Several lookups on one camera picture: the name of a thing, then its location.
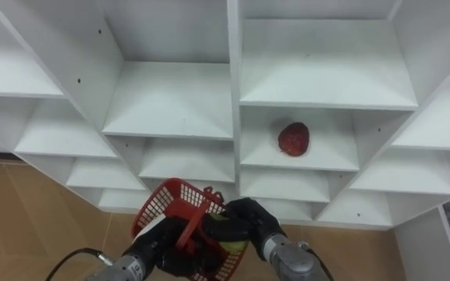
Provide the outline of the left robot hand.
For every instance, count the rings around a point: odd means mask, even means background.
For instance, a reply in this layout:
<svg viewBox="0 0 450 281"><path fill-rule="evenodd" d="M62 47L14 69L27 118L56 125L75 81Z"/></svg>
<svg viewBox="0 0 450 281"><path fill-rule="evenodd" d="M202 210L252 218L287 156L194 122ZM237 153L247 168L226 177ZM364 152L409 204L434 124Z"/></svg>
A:
<svg viewBox="0 0 450 281"><path fill-rule="evenodd" d="M199 235L193 254L176 246L188 221L179 217L165 217L150 230L139 235L124 254L138 256L143 265L143 280L157 267L172 276L189 278L197 273L214 274L223 264L220 253L205 244Z"/></svg>

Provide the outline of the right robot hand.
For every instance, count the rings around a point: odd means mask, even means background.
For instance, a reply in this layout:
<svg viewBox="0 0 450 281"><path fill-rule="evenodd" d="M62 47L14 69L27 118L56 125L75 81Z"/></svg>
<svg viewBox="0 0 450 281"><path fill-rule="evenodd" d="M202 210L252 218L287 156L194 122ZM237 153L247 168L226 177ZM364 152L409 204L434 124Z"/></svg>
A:
<svg viewBox="0 0 450 281"><path fill-rule="evenodd" d="M211 215L202 217L201 229L204 234L219 242L248 240L263 261L269 259L264 255L267 241L276 235L286 236L278 219L250 197L228 202L220 215L225 219L218 220Z"/></svg>

